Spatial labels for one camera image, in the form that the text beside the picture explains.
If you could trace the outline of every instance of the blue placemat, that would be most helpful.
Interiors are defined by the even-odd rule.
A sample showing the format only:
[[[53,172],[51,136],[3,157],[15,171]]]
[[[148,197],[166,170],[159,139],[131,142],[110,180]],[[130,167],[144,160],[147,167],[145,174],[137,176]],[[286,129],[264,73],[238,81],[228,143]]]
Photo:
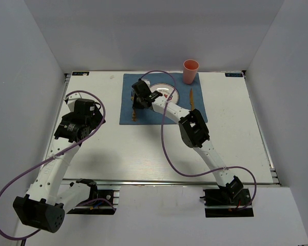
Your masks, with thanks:
[[[162,115],[148,109],[136,109],[137,121],[132,121],[132,101],[131,101],[131,86],[138,81],[142,74],[124,74],[123,75],[123,88],[122,88],[122,105],[120,113],[120,125],[160,125],[162,121]],[[193,89],[193,98],[195,108],[198,109],[204,121],[207,122],[205,113],[202,89],[200,84],[199,74],[196,74],[194,82],[191,85],[186,85],[182,82],[182,73],[172,73],[172,76],[176,79],[177,90],[179,92],[178,105],[185,109],[190,109],[189,92]],[[150,81],[150,85],[166,83],[174,85],[172,79],[164,73],[150,73],[147,74],[145,79]],[[166,124],[174,124],[174,122],[168,118],[165,120]]]

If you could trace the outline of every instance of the white plate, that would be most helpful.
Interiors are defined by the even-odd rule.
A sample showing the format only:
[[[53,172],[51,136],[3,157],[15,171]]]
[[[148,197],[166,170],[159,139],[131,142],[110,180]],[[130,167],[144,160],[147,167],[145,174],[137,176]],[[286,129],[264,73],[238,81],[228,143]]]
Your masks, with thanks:
[[[171,85],[163,84],[163,83],[152,85],[149,88],[151,92],[153,91],[161,92],[163,96],[165,96],[165,98],[168,98],[170,94],[172,93],[172,91],[174,90],[174,88]],[[177,104],[178,100],[179,100],[179,93],[177,90],[175,90],[174,94],[172,95],[171,102],[174,104]]]

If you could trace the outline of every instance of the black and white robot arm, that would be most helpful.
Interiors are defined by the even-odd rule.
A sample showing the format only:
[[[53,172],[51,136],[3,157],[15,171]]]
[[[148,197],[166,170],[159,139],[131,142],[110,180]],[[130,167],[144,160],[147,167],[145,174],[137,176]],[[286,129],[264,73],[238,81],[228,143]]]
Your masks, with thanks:
[[[69,98],[71,112],[62,117],[49,155],[54,160],[45,164],[24,197],[16,197],[13,207],[21,222],[41,230],[56,232],[62,225],[65,214],[79,203],[94,199],[97,185],[93,180],[80,179],[58,194],[59,187],[74,155],[80,146],[75,146],[59,157],[57,153],[87,137],[101,122],[103,116],[93,100]]]
[[[160,92],[151,92],[148,83],[143,80],[133,84],[132,88],[134,109],[148,108],[161,114],[164,113],[167,99]],[[210,170],[224,168],[213,172],[213,175],[219,188],[230,199],[234,199],[243,189],[243,184],[231,170],[226,168],[226,164],[216,152],[200,111],[197,109],[190,111],[170,102],[167,105],[165,116],[179,125],[184,143],[202,157]]]

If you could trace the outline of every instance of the wall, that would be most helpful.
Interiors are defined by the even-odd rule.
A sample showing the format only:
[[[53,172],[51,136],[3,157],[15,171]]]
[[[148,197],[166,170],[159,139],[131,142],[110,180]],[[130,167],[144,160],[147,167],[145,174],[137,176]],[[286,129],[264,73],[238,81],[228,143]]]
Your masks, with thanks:
[[[0,0],[0,189],[42,159],[63,82],[23,0]],[[30,176],[17,181],[0,200],[0,226],[9,235],[17,223],[12,202],[30,181]],[[0,236],[0,245],[10,242]]]
[[[26,0],[64,72],[247,69],[283,0]]]
[[[285,1],[247,72],[278,177],[308,235],[308,1]]]

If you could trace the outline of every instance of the purple cable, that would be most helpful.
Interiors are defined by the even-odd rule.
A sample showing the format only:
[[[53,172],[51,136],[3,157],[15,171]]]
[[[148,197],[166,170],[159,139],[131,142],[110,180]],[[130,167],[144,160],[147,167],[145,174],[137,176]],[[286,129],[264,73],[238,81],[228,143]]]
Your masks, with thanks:
[[[172,98],[172,94],[173,94],[173,93],[175,92],[175,90],[176,90],[176,84],[177,84],[177,83],[176,83],[175,78],[174,78],[171,74],[169,74],[168,72],[165,72],[165,71],[161,71],[161,70],[152,70],[152,71],[149,71],[149,72],[145,73],[144,75],[142,75],[142,76],[140,77],[140,79],[142,79],[145,75],[147,75],[147,74],[149,74],[149,73],[152,73],[152,72],[161,72],[161,73],[165,73],[165,74],[169,75],[169,76],[173,79],[174,84],[175,84],[175,85],[174,85],[174,90],[172,91],[172,93],[170,94],[170,96],[168,97],[168,99],[167,99],[167,101],[166,101],[166,103],[165,103],[165,107],[164,107],[164,111],[163,111],[163,115],[162,115],[162,123],[161,123],[161,143],[162,143],[162,149],[163,149],[163,153],[164,153],[164,155],[165,155],[165,158],[166,158],[166,160],[168,161],[168,163],[170,164],[170,166],[172,167],[172,169],[173,169],[176,173],[178,173],[179,175],[184,176],[184,177],[200,177],[200,176],[203,176],[203,175],[206,175],[206,174],[209,174],[209,173],[213,173],[213,172],[215,172],[215,171],[223,170],[224,168],[215,168],[215,169],[212,169],[212,170],[207,171],[207,172],[204,172],[204,173],[190,175],[190,174],[181,173],[181,172],[178,171],[177,168],[172,164],[172,162],[171,162],[171,160],[170,160],[170,158],[169,158],[169,156],[168,156],[168,154],[167,154],[167,152],[166,152],[165,145],[164,145],[164,131],[163,131],[163,127],[164,127],[164,119],[165,119],[166,109],[167,109],[167,107],[168,107],[168,103],[169,103],[170,99]],[[254,189],[254,191],[253,191],[253,195],[252,195],[251,200],[250,200],[245,206],[243,206],[243,207],[241,207],[241,208],[239,208],[239,209],[236,209],[237,211],[243,210],[243,209],[247,208],[247,207],[253,202],[253,200],[255,199],[255,196],[256,196],[256,194],[257,194],[257,181],[256,181],[256,178],[255,178],[255,176],[253,175],[253,173],[252,173],[249,169],[244,168],[244,167],[241,167],[241,166],[227,167],[227,169],[243,169],[243,170],[249,172],[250,175],[251,175],[252,178],[253,178],[255,189]]]
[[[75,144],[71,145],[70,147],[67,147],[65,149],[63,149],[62,151],[58,152],[57,154],[55,154],[55,156],[61,156],[62,154],[66,153],[67,151],[73,149],[75,146],[78,146],[80,145],[81,143],[83,143],[85,140],[87,140],[88,138],[90,138],[93,134],[96,133],[96,131],[98,131],[98,129],[101,127],[101,125],[104,123],[104,120],[105,120],[105,115],[106,115],[106,111],[105,111],[105,107],[104,107],[104,104],[102,103],[102,101],[96,97],[95,95],[93,95],[92,93],[90,92],[87,92],[87,91],[82,91],[82,90],[77,90],[77,91],[72,91],[70,93],[68,93],[65,97],[68,97],[69,95],[73,94],[73,93],[85,93],[85,94],[88,94],[90,96],[92,96],[93,98],[95,98],[102,106],[103,108],[103,118],[101,120],[101,122],[99,123],[99,125],[94,129],[93,132],[91,132],[87,137],[85,137],[84,139],[80,140],[79,142],[76,142]],[[34,169],[37,169],[39,168],[40,166],[42,166],[43,164],[46,164],[50,161],[54,160],[53,157],[49,157],[48,159],[40,162],[39,164],[31,167],[30,169],[26,170],[24,173],[21,173],[20,175],[18,175],[16,178],[12,179],[11,181],[9,181],[3,188],[2,190],[0,191],[0,197],[2,196],[2,194],[5,192],[5,190],[11,186],[15,181],[17,181],[18,179],[20,179],[21,177],[23,177],[24,175],[28,174],[29,172],[33,171]],[[40,230],[36,230],[35,232],[27,235],[27,236],[24,236],[24,237],[11,237],[9,235],[7,235],[6,233],[4,233],[1,229],[0,229],[0,235],[2,235],[3,237],[9,239],[9,240],[14,240],[14,241],[18,241],[18,240],[24,240],[24,239],[27,239],[31,236],[33,236],[34,234],[38,233]]]
[[[114,208],[114,206],[106,199],[104,198],[96,198],[96,199],[93,199],[93,200],[90,200],[90,201],[86,201],[86,202],[83,202],[83,203],[80,203],[78,206],[84,206],[84,205],[87,205],[89,203],[92,203],[92,202],[95,202],[95,201],[104,201],[106,202],[108,205],[110,205],[110,207],[114,210],[114,212],[117,210],[116,208]]]

